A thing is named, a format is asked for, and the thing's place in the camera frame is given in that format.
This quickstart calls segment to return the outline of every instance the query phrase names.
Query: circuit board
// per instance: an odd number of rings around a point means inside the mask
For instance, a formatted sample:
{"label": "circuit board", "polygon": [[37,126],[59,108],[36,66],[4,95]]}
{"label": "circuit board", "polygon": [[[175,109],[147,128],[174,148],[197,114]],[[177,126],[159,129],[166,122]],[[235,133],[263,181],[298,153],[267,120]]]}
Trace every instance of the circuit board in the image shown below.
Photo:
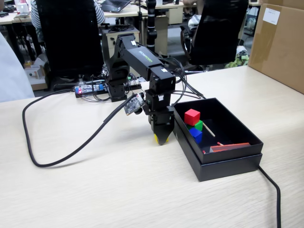
{"label": "circuit board", "polygon": [[144,106],[144,100],[142,99],[142,96],[137,94],[136,97],[132,98],[132,100],[129,101],[124,106],[124,111],[125,111],[126,115],[130,115],[130,114],[137,111],[138,109],[140,109],[143,106]]}

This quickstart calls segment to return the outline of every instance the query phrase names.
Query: desk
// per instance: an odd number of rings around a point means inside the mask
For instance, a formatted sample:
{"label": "desk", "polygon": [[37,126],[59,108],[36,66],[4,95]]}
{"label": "desk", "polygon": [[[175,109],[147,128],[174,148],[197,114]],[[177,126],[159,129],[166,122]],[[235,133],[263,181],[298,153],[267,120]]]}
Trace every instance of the desk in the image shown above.
{"label": "desk", "polygon": [[259,0],[257,2],[251,2],[251,1],[249,1],[248,5],[249,6],[261,6],[262,2],[260,2]]}
{"label": "desk", "polygon": [[12,20],[14,20],[14,17],[15,17],[15,13],[9,13],[7,16],[0,18],[0,25],[12,24]]}
{"label": "desk", "polygon": [[[119,13],[104,12],[104,16],[106,18],[137,17],[138,11],[139,9],[137,5],[128,5]],[[141,12],[143,16],[148,15],[148,11],[146,9],[141,8]]]}
{"label": "desk", "polygon": [[[282,227],[301,227],[304,95],[247,66],[188,81],[264,142],[261,166],[281,188]],[[198,182],[174,135],[158,146],[143,113],[121,110],[64,167],[35,167],[21,119],[32,100],[0,103],[3,227],[276,227],[276,190],[259,171]],[[37,160],[70,153],[119,104],[88,103],[72,93],[34,104],[27,124]]]}
{"label": "desk", "polygon": [[[121,17],[137,17],[138,16],[138,6],[128,5],[119,13],[104,12],[106,18],[121,18]],[[147,16],[148,11],[146,9],[141,9],[142,15]],[[10,13],[8,16],[0,18],[0,25],[7,25],[12,23],[24,23],[31,22],[31,19],[18,19],[14,20],[17,13]]]}
{"label": "desk", "polygon": [[[141,3],[142,6],[147,7],[147,3],[144,1]],[[182,23],[182,15],[183,15],[183,8],[186,7],[182,1],[180,1],[179,5],[174,5],[173,3],[169,3],[166,5],[158,5],[155,6],[156,10],[166,10],[166,16],[169,18],[168,23],[171,24],[181,24]]]}

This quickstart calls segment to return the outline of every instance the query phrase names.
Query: red cube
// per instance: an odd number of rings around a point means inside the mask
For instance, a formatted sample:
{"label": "red cube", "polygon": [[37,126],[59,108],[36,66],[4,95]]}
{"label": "red cube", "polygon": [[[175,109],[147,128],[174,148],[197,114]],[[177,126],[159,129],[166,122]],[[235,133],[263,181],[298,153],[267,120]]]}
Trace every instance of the red cube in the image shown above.
{"label": "red cube", "polygon": [[195,111],[194,109],[190,109],[185,112],[185,120],[186,124],[194,126],[197,122],[200,121],[200,112]]}

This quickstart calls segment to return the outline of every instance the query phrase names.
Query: black robotic arm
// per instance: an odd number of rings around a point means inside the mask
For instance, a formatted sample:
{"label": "black robotic arm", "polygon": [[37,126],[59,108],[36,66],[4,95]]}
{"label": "black robotic arm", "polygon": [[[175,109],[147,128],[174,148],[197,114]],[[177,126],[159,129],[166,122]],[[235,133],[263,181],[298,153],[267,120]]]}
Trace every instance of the black robotic arm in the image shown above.
{"label": "black robotic arm", "polygon": [[111,97],[124,96],[124,83],[127,82],[130,66],[150,82],[149,89],[145,91],[143,110],[149,117],[155,139],[163,145],[174,128],[170,99],[175,90],[175,76],[146,47],[136,44],[133,33],[117,37],[114,55],[106,66],[108,72],[105,81]]}

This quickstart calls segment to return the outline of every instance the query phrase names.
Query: black box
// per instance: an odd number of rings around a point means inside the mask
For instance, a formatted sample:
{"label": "black box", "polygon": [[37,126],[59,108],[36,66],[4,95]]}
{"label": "black box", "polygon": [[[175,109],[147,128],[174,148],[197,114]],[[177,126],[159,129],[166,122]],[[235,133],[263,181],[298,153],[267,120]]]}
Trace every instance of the black box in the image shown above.
{"label": "black box", "polygon": [[[202,141],[197,144],[184,123],[189,109],[200,112],[202,120],[215,134],[203,127]],[[255,171],[262,158],[263,143],[216,98],[177,103],[174,106],[174,134],[199,181]],[[250,143],[249,147],[209,153],[211,146]]]}

